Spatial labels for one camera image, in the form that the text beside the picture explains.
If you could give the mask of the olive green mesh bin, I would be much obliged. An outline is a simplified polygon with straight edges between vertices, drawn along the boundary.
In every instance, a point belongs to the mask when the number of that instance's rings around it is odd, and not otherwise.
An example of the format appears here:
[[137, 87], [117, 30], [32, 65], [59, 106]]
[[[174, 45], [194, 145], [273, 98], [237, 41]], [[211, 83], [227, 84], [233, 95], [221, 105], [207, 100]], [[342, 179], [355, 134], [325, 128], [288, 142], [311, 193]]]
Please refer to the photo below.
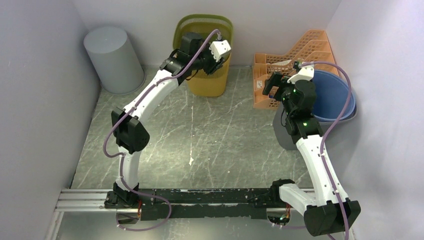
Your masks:
[[198, 33], [205, 39], [215, 29], [220, 31], [223, 40], [227, 40], [231, 46], [233, 45], [234, 28], [228, 18], [214, 14], [190, 14], [184, 16], [176, 25], [173, 48], [177, 49], [180, 47], [182, 36], [185, 33]]

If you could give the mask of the light grey plastic bin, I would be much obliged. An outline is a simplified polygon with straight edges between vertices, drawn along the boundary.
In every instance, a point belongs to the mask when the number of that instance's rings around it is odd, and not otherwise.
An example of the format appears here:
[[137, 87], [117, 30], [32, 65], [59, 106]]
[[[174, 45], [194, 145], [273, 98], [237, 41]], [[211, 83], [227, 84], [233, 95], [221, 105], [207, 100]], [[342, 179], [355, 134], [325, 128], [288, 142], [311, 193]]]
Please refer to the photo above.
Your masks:
[[83, 45], [105, 91], [126, 95], [144, 84], [145, 72], [124, 29], [98, 27], [85, 36]]

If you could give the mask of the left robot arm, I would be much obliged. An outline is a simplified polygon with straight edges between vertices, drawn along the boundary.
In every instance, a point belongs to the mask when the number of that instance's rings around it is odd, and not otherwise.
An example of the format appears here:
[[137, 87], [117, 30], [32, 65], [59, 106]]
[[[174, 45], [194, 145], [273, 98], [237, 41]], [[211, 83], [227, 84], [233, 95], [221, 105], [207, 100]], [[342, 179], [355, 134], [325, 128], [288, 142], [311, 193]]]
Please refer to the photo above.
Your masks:
[[231, 53], [230, 42], [218, 29], [207, 37], [199, 33], [183, 34], [181, 42], [166, 58], [153, 80], [130, 103], [111, 112], [112, 130], [121, 158], [118, 177], [112, 192], [126, 208], [134, 207], [139, 200], [138, 165], [142, 150], [150, 135], [144, 123], [159, 104], [191, 75], [201, 71], [207, 75], [220, 69]]

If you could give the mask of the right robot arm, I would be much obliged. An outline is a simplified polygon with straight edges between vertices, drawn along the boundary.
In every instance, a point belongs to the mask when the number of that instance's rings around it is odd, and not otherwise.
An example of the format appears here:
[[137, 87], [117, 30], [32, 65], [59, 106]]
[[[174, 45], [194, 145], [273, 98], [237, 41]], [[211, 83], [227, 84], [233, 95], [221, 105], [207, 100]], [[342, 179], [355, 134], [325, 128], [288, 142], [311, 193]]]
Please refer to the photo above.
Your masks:
[[[341, 85], [343, 90], [335, 90], [337, 85]], [[344, 117], [350, 101], [354, 100], [351, 87], [338, 76], [322, 70], [312, 70], [311, 73], [299, 71], [293, 76], [274, 72], [264, 83], [263, 95], [268, 96], [274, 87], [278, 90], [272, 97], [281, 103], [285, 114], [285, 130], [305, 161], [315, 196], [310, 196], [288, 180], [270, 193], [270, 202], [275, 207], [287, 203], [301, 213], [305, 227], [312, 236], [345, 232], [345, 238], [348, 239], [350, 227], [359, 216], [361, 207], [357, 200], [349, 199], [340, 184], [328, 156], [325, 140]], [[322, 92], [324, 87], [334, 90], [336, 98], [345, 98], [338, 117], [326, 131], [322, 130], [319, 118], [313, 113], [316, 99], [330, 96], [329, 92]]]

